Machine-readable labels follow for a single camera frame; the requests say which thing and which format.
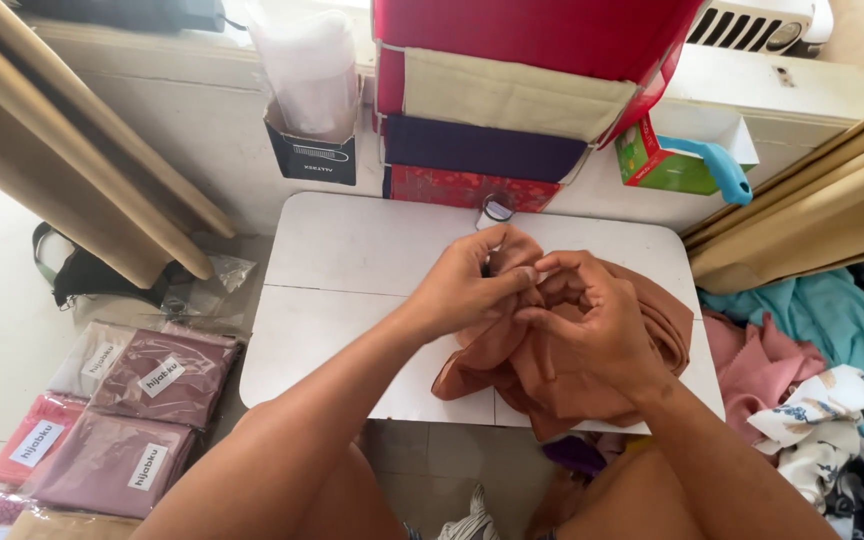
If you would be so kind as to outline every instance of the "green strap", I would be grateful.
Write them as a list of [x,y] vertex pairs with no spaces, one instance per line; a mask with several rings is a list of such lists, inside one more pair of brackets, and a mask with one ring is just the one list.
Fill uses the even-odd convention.
[[31,257],[35,260],[35,266],[42,274],[42,277],[45,278],[45,281],[49,283],[49,286],[54,289],[56,286],[57,273],[52,268],[49,268],[48,265],[42,262],[42,259],[39,258],[39,244],[46,235],[53,231],[54,228],[44,221],[39,223],[38,227],[35,227],[35,230],[31,232]]

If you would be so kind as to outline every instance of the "blue plastic handle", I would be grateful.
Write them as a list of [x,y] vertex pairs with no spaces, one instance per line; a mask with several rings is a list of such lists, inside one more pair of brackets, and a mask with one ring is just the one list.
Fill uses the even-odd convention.
[[752,189],[745,178],[745,171],[721,144],[660,134],[656,137],[658,145],[666,150],[682,150],[702,158],[715,179],[715,185],[722,191],[725,202],[743,207],[752,202]]

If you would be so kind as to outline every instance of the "beige curtain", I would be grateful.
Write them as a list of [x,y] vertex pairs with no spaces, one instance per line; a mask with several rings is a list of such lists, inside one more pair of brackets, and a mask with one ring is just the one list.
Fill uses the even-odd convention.
[[682,238],[696,285],[716,294],[864,261],[864,121]]
[[212,276],[190,233],[235,235],[1,1],[0,190],[142,289],[173,260]]

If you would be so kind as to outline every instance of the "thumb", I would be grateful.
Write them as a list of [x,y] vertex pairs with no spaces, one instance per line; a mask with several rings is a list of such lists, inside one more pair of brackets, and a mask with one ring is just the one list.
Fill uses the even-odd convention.
[[538,282],[538,270],[532,266],[519,266],[504,274],[482,279],[479,284],[481,289],[479,294],[486,298],[489,305],[492,305],[510,294],[528,289]]
[[516,322],[545,330],[566,342],[582,339],[582,328],[579,325],[544,307],[523,307],[515,313],[514,319]]

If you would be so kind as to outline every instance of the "light blue fabric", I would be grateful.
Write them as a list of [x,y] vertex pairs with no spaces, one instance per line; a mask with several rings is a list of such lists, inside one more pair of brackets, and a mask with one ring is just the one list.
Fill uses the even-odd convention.
[[[814,343],[829,368],[846,364],[864,372],[864,292],[845,268],[734,294],[700,289],[699,299],[733,321],[762,325],[762,313],[772,313],[787,336]],[[864,436],[864,424],[859,431]]]

